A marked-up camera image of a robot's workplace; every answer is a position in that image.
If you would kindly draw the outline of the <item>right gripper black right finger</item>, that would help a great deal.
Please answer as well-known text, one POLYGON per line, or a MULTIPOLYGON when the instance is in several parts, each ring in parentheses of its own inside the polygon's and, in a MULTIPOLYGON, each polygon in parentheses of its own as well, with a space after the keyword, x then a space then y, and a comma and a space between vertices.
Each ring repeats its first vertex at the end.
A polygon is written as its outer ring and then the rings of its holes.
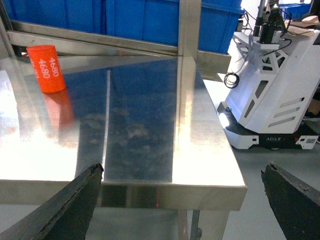
POLYGON ((320 238, 320 192, 280 166, 261 172, 266 196, 287 240, 320 238))

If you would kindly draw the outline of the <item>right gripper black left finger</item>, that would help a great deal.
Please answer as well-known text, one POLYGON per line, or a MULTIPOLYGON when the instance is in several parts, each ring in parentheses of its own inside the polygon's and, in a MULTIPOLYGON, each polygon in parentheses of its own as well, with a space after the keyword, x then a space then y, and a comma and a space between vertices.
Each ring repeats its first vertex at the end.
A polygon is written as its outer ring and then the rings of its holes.
POLYGON ((0 234, 2 240, 84 240, 97 204, 103 167, 93 164, 0 234))

